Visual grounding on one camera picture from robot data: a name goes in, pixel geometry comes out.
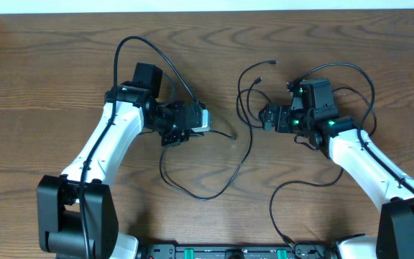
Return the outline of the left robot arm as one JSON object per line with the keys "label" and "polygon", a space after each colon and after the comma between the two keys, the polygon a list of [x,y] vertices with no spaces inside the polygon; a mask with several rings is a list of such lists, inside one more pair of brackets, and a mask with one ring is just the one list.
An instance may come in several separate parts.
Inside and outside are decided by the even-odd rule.
{"label": "left robot arm", "polygon": [[107,92],[103,114],[88,142],[60,176],[37,187],[39,243],[58,258],[135,258],[137,238],[119,231],[111,187],[129,146],[144,128],[161,145],[179,145],[209,131],[211,114],[199,101],[157,102],[163,72],[138,63],[131,81]]}

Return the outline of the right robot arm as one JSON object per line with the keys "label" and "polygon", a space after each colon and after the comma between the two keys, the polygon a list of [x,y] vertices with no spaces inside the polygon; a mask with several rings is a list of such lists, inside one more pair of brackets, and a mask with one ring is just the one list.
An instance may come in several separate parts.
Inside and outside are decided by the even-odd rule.
{"label": "right robot arm", "polygon": [[289,84],[289,105],[267,104],[259,112],[264,130],[306,137],[346,171],[380,212],[377,236],[341,238],[313,258],[414,258],[414,179],[395,165],[352,117],[341,117],[327,79]]}

